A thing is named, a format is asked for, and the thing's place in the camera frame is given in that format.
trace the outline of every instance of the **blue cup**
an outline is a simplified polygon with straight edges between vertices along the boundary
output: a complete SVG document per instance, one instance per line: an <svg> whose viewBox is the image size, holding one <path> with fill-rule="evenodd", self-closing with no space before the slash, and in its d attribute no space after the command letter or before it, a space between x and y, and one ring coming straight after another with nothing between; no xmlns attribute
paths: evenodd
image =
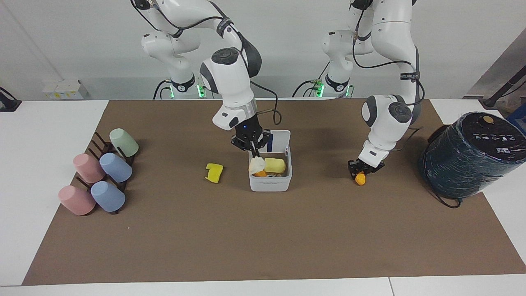
<svg viewBox="0 0 526 296"><path fill-rule="evenodd" d="M104 154L100 158L100 166L117 183L128 180L133 171L129 164L113 153Z"/></svg>
<svg viewBox="0 0 526 296"><path fill-rule="evenodd" d="M124 193L106 181L95 183L91 192L95 201L106 212L117 211L124 205L124 202L126 201Z"/></svg>

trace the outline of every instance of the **green cup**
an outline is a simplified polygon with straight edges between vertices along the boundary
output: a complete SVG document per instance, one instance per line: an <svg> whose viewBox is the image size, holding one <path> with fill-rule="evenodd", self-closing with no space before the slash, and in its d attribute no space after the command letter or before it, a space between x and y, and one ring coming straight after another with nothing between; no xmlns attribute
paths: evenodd
<svg viewBox="0 0 526 296"><path fill-rule="evenodd" d="M109 134L111 140L117 152L123 157L131 157L139 151L139 144L123 129L114 129Z"/></svg>

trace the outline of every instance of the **orange object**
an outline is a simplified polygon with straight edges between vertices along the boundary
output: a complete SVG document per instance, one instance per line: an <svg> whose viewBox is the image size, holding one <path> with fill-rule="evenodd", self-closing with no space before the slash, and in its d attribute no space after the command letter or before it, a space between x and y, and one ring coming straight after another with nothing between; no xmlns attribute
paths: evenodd
<svg viewBox="0 0 526 296"><path fill-rule="evenodd" d="M266 177L267 173L265 171L261 171L259 173L255 173L253 176L254 177Z"/></svg>
<svg viewBox="0 0 526 296"><path fill-rule="evenodd" d="M356 176L356 179L355 179L356 183L360 186L363 186L365 185L365 182L366 182L366 178L365 178L365 174L364 172L360 172L357 176Z"/></svg>

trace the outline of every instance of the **yellow object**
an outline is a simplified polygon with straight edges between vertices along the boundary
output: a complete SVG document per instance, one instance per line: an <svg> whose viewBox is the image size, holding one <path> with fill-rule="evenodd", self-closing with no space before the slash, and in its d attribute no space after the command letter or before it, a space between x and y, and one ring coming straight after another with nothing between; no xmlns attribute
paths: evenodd
<svg viewBox="0 0 526 296"><path fill-rule="evenodd" d="M219 183L219 177L221 177L221 173L223 172L223 166L220 164L209 163L206 165L206 169L208 170L208 177L205 177L205 179L212 183Z"/></svg>
<svg viewBox="0 0 526 296"><path fill-rule="evenodd" d="M363 172L358 173L358 175L356 175L355 181L356 181L356 184L360 186L365 185L365 182L366 182L365 174Z"/></svg>
<svg viewBox="0 0 526 296"><path fill-rule="evenodd" d="M261 171L259 173L255 173L253 176L254 177L266 177L267 173L265 171Z"/></svg>
<svg viewBox="0 0 526 296"><path fill-rule="evenodd" d="M483 117L484 121L486 121L487 123L493 123L495 122L495 120L493 120L493 118L489 117L489 116L484 116Z"/></svg>
<svg viewBox="0 0 526 296"><path fill-rule="evenodd" d="M282 174L287 167L283 159L265 159L265 172Z"/></svg>

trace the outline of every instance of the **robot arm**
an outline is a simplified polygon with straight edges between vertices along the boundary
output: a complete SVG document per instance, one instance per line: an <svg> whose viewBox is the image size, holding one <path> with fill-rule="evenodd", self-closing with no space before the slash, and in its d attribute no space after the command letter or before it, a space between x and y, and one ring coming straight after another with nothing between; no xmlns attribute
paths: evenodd
<svg viewBox="0 0 526 296"><path fill-rule="evenodd" d="M373 95L362 107L362 117L371 128L363 149L355 161L349 161L349 171L353 178L359 173L374 173L384 166L383 160L394 149L396 143L403 137L420 113L419 95L419 60L418 50L411 38L412 5L415 0L354 0L350 8L349 26L355 28L349 33L329 36L329 46L326 53L333 61L341 60L342 56L352 55L355 63L357 55L367 54L374 49L380 55L398 64L401 77L401 94ZM340 66L334 63L326 77L327 84L347 84Z"/></svg>
<svg viewBox="0 0 526 296"><path fill-rule="evenodd" d="M199 35L195 32L188 32L179 38L173 38L164 32L152 32L144 35L142 40L144 52L167 66L171 89L178 96L199 94L199 88L189 91L196 83L196 77L188 59L180 54L196 50L200 43Z"/></svg>
<svg viewBox="0 0 526 296"><path fill-rule="evenodd" d="M349 9L348 25L352 30L337 30L329 32L322 40L323 51L329 56L329 72L325 82L337 96L342 95L349 84L352 64L352 44L355 37L355 28L362 10L351 6ZM371 43L371 25L373 11L365 10L360 21L359 35L365 36L355 44L355 54L365 55L373 52Z"/></svg>
<svg viewBox="0 0 526 296"><path fill-rule="evenodd" d="M259 125L256 101L250 89L250 78L256 76L261 68L261 56L257 49L213 2L135 0L135 7L146 11L145 19L161 31L143 38L145 51L169 65L172 77L177 76L180 81L195 80L193 73L190 75L189 64L179 56L199 47L199 41L192 36L187 37L189 29L213 29L231 46L218 50L204 61L199 72L205 87L220 94L223 100L213 123L224 130L235 127L236 135L231 139L232 144L259 156L258 149L266 145L270 131L263 130ZM162 44L162 50L161 46L154 46L157 50L151 50L150 45L154 44Z"/></svg>

